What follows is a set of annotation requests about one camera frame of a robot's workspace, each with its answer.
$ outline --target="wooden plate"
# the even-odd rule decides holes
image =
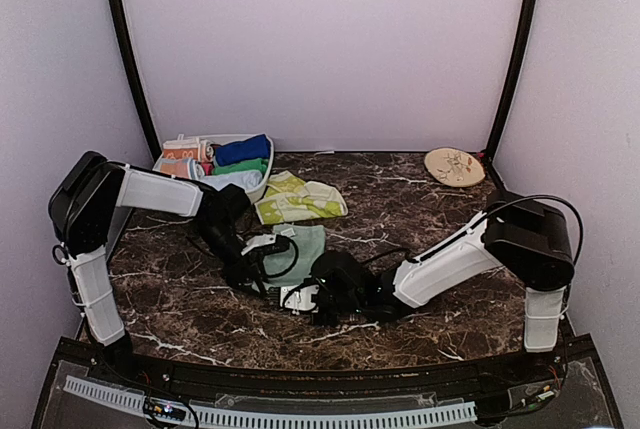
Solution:
[[[433,177],[451,187],[475,186],[485,178],[480,161],[458,149],[435,149],[426,155],[424,165]]]

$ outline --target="black frame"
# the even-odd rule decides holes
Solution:
[[[573,361],[591,357],[614,427],[622,428],[620,412],[591,336],[586,334],[574,337],[567,331],[570,331],[570,328],[564,325],[562,337],[567,344],[567,359]],[[542,357],[548,357],[550,360],[556,356],[564,358],[563,352],[558,348],[555,353]],[[463,398],[466,401],[476,402],[504,396],[504,391],[512,384],[501,382],[499,378],[513,378],[514,374],[520,372],[523,365],[528,365],[527,361],[532,357],[536,356],[519,352],[472,361],[404,369],[305,372],[227,368],[135,356],[139,367],[149,375],[152,381],[157,381],[154,387],[195,400],[211,401],[215,400],[219,394],[304,400],[436,392],[439,399]],[[89,369],[89,377],[123,384],[123,381],[116,378],[113,373],[95,363],[99,360],[99,356],[90,344],[61,338],[40,393],[32,429],[41,427],[55,374],[60,361],[63,360],[86,366]],[[549,378],[546,366],[543,365],[540,371],[528,373],[523,382],[542,381]],[[483,377],[484,374],[495,377]]]
[[[494,179],[494,182],[501,190],[504,190],[504,184],[493,167],[493,159],[498,150],[498,145],[500,144],[500,139],[509,116],[509,110],[511,109],[511,103],[513,102],[513,96],[520,76],[520,69],[522,68],[522,61],[524,60],[527,48],[527,40],[531,30],[535,4],[536,0],[522,0],[518,29],[516,30],[516,37],[513,43],[513,50],[511,52],[511,59],[509,61],[509,68],[507,70],[502,96],[500,97],[500,103],[498,104],[489,140],[487,141],[486,148],[481,153],[483,163]],[[162,154],[162,149],[153,125],[151,113],[149,112],[149,106],[140,80],[140,73],[133,54],[133,46],[131,45],[131,37],[127,27],[127,18],[125,16],[124,6],[122,4],[122,0],[109,0],[109,6],[111,7],[113,26],[118,38],[118,45],[120,46],[122,63],[124,65],[125,72],[127,73],[129,88],[131,89],[133,101],[138,112],[138,118],[140,119],[140,124],[142,125],[142,130],[144,131],[144,135],[147,140],[147,145],[149,146],[151,155],[155,160]]]

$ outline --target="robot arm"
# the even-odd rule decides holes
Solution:
[[[57,260],[68,267],[74,302],[86,315],[95,339],[104,346],[119,341],[125,328],[118,314],[107,270],[105,244],[115,208],[144,208],[195,218],[211,251],[225,263],[234,287],[262,285],[260,255],[289,248],[287,238],[270,236],[245,248],[235,221],[250,206],[244,191],[222,191],[111,161],[87,152],[49,202],[58,240]]]
[[[343,312],[362,313],[374,320],[395,319],[475,275],[506,266],[526,287],[526,351],[550,351],[574,276],[565,218],[554,207],[534,201],[515,203],[520,196],[505,196],[506,200],[492,195],[487,212],[478,213],[451,237],[378,278],[349,254],[328,251],[313,265],[309,287],[296,299],[281,298],[282,305],[313,307],[321,323],[335,323]],[[503,206],[504,210],[488,216]]]

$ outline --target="fabric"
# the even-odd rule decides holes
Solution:
[[[206,139],[199,137],[184,138],[181,134],[178,139],[162,144],[162,157],[164,159],[186,159],[192,157],[198,162],[211,162],[213,159],[213,146]]]
[[[210,162],[201,162],[200,165],[202,166],[202,169],[204,169],[204,173],[206,176],[213,175],[213,164],[211,164]]]
[[[271,144],[267,136],[261,134],[246,141],[232,142],[216,149],[216,166],[228,166],[249,159],[269,159]]]
[[[232,172],[231,174],[221,174],[219,176],[205,176],[200,179],[201,182],[208,184],[214,189],[220,191],[229,184],[235,184],[245,192],[253,191],[262,182],[262,173],[260,171],[242,171]]]
[[[213,168],[213,175],[219,176],[222,174],[231,174],[232,172],[243,171],[260,171],[262,175],[265,175],[268,168],[268,159],[250,159],[248,161],[238,162],[237,164],[231,164],[229,166],[215,166]]]
[[[335,187],[304,182],[289,171],[269,178],[264,198],[256,203],[262,224],[346,216],[347,204]]]
[[[160,158],[153,170],[183,179],[200,179],[204,176],[204,169],[191,157],[178,160]]]
[[[273,227],[274,234],[291,238],[298,246],[298,262],[288,274],[269,280],[267,286],[297,286],[311,274],[311,266],[324,253],[326,235],[323,226],[294,226],[279,224]],[[293,247],[280,254],[271,254],[264,258],[267,274],[277,274],[291,265],[294,258]]]

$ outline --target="white wall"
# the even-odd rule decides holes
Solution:
[[[497,166],[509,188],[582,212],[571,320],[639,428],[640,0],[538,0]]]
[[[161,139],[481,150],[521,0],[125,0]]]
[[[78,311],[50,251],[49,197],[86,150],[146,164],[107,0],[0,0],[0,425],[30,427]]]

